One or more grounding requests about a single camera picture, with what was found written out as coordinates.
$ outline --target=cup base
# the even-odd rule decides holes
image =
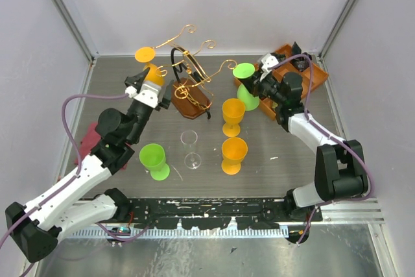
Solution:
[[[222,131],[225,136],[229,138],[234,138],[241,132],[241,127],[239,125],[229,125],[225,123],[222,127]]]
[[[241,170],[241,164],[228,165],[226,162],[222,162],[222,170],[227,175],[236,175]]]
[[[254,97],[250,94],[243,84],[238,88],[237,98],[245,104],[245,110],[247,112],[255,110],[259,106],[259,97]]]
[[[150,175],[156,181],[165,180],[170,174],[169,165],[165,164],[160,171],[150,171]]]
[[[189,169],[197,169],[201,163],[202,159],[200,158],[199,154],[196,154],[195,152],[187,154],[184,158],[184,164]]]

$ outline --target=wooden base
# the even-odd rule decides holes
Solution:
[[[190,86],[193,84],[193,82],[187,78],[181,78],[180,82],[184,84],[185,86]],[[193,105],[188,99],[178,99],[174,95],[174,92],[176,91],[176,88],[178,87],[178,85],[179,83],[177,82],[173,84],[172,97],[171,97],[171,102],[173,103],[173,105],[185,118],[195,119],[199,117],[200,115],[202,115],[205,112],[205,110]],[[199,87],[189,88],[189,93],[200,104],[203,104],[206,106],[210,104],[209,99],[203,94],[203,92],[199,89]]]
[[[285,57],[289,58],[291,56],[291,46],[283,45],[279,49],[275,50],[275,52],[285,54]],[[254,64],[254,65],[255,65],[255,70],[258,70],[258,64]],[[303,83],[302,83],[303,93],[301,95],[301,98],[304,99],[307,96],[307,92],[309,90],[310,68],[307,68],[305,71],[300,73],[291,63],[287,63],[277,68],[276,70],[274,70],[272,74],[275,78],[277,78],[278,81],[281,81],[283,76],[289,71],[300,74],[303,77]],[[327,80],[328,77],[329,77],[329,74],[327,74],[325,71],[319,68],[315,63],[313,63],[313,81],[311,83],[311,92],[313,92],[315,89],[321,86]],[[233,80],[233,83],[237,87],[241,85],[241,82],[237,80],[236,78]],[[274,103],[270,99],[263,99],[259,103],[259,108],[265,113],[265,115],[275,120],[276,114],[274,112],[273,106],[276,106],[276,103]]]

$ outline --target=orange plastic cup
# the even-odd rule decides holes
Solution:
[[[222,105],[222,113],[225,120],[223,133],[230,138],[237,136],[241,132],[239,123],[245,114],[245,104],[239,99],[228,99]]]
[[[222,144],[222,170],[227,175],[236,175],[241,170],[241,162],[248,153],[248,145],[241,138],[230,138]]]
[[[156,52],[153,48],[142,47],[136,51],[134,57],[140,63],[149,63],[156,55]]]
[[[150,68],[145,80],[149,80],[159,86],[164,85],[164,78],[161,76],[161,71],[155,66],[154,64],[148,64],[144,67],[144,69]]]

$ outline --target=gold wire rack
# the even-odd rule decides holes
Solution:
[[[174,86],[175,87],[174,96],[177,99],[187,99],[190,103],[199,107],[202,110],[208,110],[213,103],[213,99],[215,95],[212,91],[206,88],[205,84],[210,83],[212,81],[212,77],[219,74],[225,65],[227,65],[228,69],[234,69],[237,66],[237,62],[231,59],[225,60],[223,61],[223,63],[220,65],[219,69],[216,72],[210,75],[206,73],[202,65],[195,58],[195,56],[203,48],[206,48],[206,49],[215,48],[216,47],[215,40],[205,40],[204,42],[202,42],[199,49],[195,53],[191,53],[189,50],[183,48],[182,46],[174,42],[185,31],[187,31],[189,34],[192,34],[196,30],[197,30],[196,26],[192,24],[187,24],[181,29],[181,31],[176,36],[170,38],[169,40],[163,42],[162,44],[154,46],[154,47],[143,47],[137,50],[136,60],[138,62],[146,63],[144,68],[147,68],[149,66],[152,66],[150,61],[155,57],[156,49],[159,49],[160,47],[163,47],[165,45],[170,45],[172,48],[175,48],[176,50],[180,51],[180,53],[182,54],[182,59],[179,62],[176,62],[174,64],[161,65],[157,67],[152,66],[156,68],[155,74],[159,77],[165,77],[168,73],[166,67],[184,66],[188,77],[184,84],[182,84],[181,82],[178,82],[178,86]],[[190,89],[198,88],[198,87],[201,87],[206,93],[209,94],[210,98],[208,99],[209,100],[208,105],[202,104],[198,102],[194,97],[192,97]]]

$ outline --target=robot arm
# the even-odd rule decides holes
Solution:
[[[101,139],[82,161],[78,175],[77,169],[74,169],[39,197],[25,205],[14,202],[6,209],[7,226],[10,228],[25,213],[40,208],[45,198],[73,179],[10,234],[31,263],[49,255],[65,237],[85,226],[106,219],[122,221],[127,217],[131,210],[130,202],[118,189],[109,189],[88,204],[72,205],[127,163],[134,154],[130,145],[139,142],[152,111],[169,107],[172,81],[159,102],[161,87],[145,81],[148,71],[125,80],[126,93],[133,99],[126,114],[114,108],[100,114],[95,131]]]
[[[273,75],[269,75],[277,66],[276,57],[266,54],[260,59],[258,71],[249,78],[239,80],[253,96],[260,99],[269,98],[276,102],[278,124],[302,140],[316,154],[314,182],[287,192],[284,198],[287,213],[291,214],[294,210],[330,200],[349,199],[366,193],[366,172],[335,140],[345,143],[363,160],[361,144],[334,135],[317,123],[310,113],[307,118],[304,105],[301,103],[301,75],[288,72],[281,82],[278,82]]]

